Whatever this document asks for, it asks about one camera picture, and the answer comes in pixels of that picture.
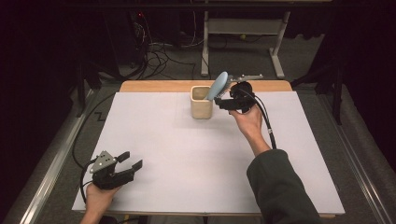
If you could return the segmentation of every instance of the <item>sleeve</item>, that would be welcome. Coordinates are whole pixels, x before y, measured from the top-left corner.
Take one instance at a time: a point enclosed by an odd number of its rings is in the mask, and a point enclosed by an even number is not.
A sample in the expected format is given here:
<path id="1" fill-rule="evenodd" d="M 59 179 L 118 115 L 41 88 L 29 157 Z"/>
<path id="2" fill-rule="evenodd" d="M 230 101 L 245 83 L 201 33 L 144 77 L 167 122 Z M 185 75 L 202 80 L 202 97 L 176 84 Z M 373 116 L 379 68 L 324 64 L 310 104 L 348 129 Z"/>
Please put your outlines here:
<path id="1" fill-rule="evenodd" d="M 285 151 L 271 149 L 257 156 L 247 178 L 265 223 L 321 223 Z"/>

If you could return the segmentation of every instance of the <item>wrist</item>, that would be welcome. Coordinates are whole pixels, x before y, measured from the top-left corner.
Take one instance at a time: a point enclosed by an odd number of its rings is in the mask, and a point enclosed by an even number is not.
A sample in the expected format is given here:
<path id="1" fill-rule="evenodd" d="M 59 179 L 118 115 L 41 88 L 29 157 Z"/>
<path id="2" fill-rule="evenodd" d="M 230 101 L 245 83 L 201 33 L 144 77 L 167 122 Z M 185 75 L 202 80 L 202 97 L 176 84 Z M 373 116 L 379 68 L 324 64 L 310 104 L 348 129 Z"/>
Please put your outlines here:
<path id="1" fill-rule="evenodd" d="M 102 215 L 103 214 L 98 212 L 87 211 L 84 217 L 82 218 L 80 224 L 97 224 L 100 222 Z"/>
<path id="2" fill-rule="evenodd" d="M 254 156 L 256 157 L 264 151 L 268 151 L 271 149 L 265 142 L 261 134 L 247 136 L 247 141 L 250 144 L 251 149 L 253 150 Z"/>

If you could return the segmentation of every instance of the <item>metal rail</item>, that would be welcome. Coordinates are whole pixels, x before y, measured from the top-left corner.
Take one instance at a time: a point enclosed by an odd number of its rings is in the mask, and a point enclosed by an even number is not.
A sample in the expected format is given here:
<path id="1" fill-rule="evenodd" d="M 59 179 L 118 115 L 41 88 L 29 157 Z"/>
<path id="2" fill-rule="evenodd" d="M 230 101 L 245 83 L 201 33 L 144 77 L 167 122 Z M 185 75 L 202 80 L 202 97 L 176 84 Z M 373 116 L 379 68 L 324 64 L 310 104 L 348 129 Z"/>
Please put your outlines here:
<path id="1" fill-rule="evenodd" d="M 349 162 L 351 170 L 356 176 L 356 179 L 358 180 L 358 183 L 361 186 L 361 191 L 363 192 L 368 204 L 373 210 L 376 220 L 378 221 L 379 224 L 393 224 L 393 221 L 389 216 L 389 212 L 382 203 L 381 198 L 377 193 L 377 189 L 375 185 L 373 184 L 372 180 L 364 170 L 361 161 L 359 160 L 359 157 L 355 152 L 355 149 L 347 139 L 347 136 L 344 133 L 342 127 L 338 125 L 333 119 L 331 113 L 332 107 L 330 106 L 328 99 L 326 99 L 326 96 L 324 95 L 319 95 L 318 98 L 321 104 L 325 108 L 327 108 L 326 109 L 327 115 L 329 116 L 329 119 L 332 121 L 332 125 L 334 129 L 337 131 L 338 135 L 340 136 L 341 142 L 344 145 L 346 160 Z"/>
<path id="2" fill-rule="evenodd" d="M 66 160 L 67 155 L 69 154 L 69 151 L 73 146 L 74 140 L 76 138 L 78 130 L 81 127 L 82 122 L 87 116 L 87 111 L 90 111 L 90 109 L 92 108 L 92 102 L 94 101 L 96 94 L 97 93 L 94 93 L 92 90 L 88 92 L 88 106 L 86 107 L 86 110 L 83 111 L 81 116 L 74 121 L 71 127 L 70 134 L 62 143 L 57 154 L 55 155 L 55 158 L 53 159 L 52 164 L 50 165 L 46 175 L 44 176 L 40 187 L 38 187 L 38 190 L 35 193 L 33 200 L 31 201 L 29 207 L 23 215 L 23 218 L 20 222 L 21 224 L 35 223 L 35 220 L 37 219 L 41 209 L 43 208 L 45 202 L 50 196 L 50 193 L 52 192 L 56 180 L 58 179 L 59 173 L 64 167 L 64 161 Z"/>

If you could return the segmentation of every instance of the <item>cup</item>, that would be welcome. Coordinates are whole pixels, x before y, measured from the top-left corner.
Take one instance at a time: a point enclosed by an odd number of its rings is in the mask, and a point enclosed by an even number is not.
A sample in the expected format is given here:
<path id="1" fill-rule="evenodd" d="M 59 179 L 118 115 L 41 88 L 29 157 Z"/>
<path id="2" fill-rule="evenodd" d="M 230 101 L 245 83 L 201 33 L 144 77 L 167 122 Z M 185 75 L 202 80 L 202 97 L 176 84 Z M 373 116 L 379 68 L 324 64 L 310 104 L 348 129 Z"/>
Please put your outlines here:
<path id="1" fill-rule="evenodd" d="M 191 114 L 195 119 L 210 119 L 213 101 L 204 100 L 209 93 L 209 86 L 193 86 L 190 92 Z"/>

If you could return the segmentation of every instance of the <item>human hand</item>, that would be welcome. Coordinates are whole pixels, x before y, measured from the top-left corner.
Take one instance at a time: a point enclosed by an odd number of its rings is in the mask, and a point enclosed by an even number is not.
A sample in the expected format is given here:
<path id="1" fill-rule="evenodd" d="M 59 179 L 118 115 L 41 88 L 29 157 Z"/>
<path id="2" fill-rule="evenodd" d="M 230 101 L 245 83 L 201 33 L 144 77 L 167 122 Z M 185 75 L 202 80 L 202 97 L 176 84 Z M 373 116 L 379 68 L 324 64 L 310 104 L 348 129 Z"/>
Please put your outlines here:
<path id="1" fill-rule="evenodd" d="M 230 110 L 229 113 L 235 118 L 239 130 L 246 138 L 262 135 L 262 112 L 257 105 L 243 114 L 236 110 Z"/>
<path id="2" fill-rule="evenodd" d="M 246 137 L 255 156 L 270 149 L 262 137 L 262 112 L 257 105 L 244 114 L 236 110 L 230 110 L 229 113 L 235 118 L 239 130 Z"/>
<path id="3" fill-rule="evenodd" d="M 94 184 L 87 187 L 87 204 L 84 218 L 80 224 L 99 223 L 103 214 L 110 206 L 114 195 L 121 187 L 115 189 L 99 189 Z"/>

